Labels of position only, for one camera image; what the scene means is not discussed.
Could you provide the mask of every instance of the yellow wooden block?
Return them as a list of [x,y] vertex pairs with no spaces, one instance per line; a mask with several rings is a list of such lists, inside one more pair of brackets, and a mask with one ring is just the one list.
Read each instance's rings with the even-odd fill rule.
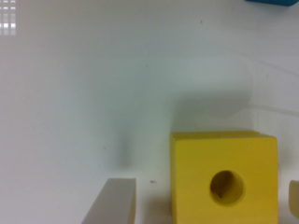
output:
[[292,180],[289,185],[289,207],[291,213],[299,218],[299,181]]
[[174,224],[277,224],[277,139],[256,132],[173,133]]

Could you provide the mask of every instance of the circular hole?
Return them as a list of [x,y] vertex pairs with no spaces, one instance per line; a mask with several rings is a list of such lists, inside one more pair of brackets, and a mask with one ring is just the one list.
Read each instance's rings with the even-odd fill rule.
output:
[[210,191],[217,203],[235,203],[243,194],[243,182],[235,172],[221,171],[214,175]]

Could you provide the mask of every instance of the teal object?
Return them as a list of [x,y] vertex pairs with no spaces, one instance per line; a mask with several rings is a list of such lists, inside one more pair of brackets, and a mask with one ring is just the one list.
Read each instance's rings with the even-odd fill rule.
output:
[[299,0],[246,0],[246,1],[291,7],[292,5],[296,4]]

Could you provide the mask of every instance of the white surface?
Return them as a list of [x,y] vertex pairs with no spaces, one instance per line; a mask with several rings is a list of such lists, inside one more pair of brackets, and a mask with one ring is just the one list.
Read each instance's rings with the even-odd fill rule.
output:
[[0,36],[0,223],[80,223],[109,177],[136,177],[136,224],[169,224],[170,132],[245,129],[278,138],[280,223],[297,223],[299,4],[15,11],[15,35]]

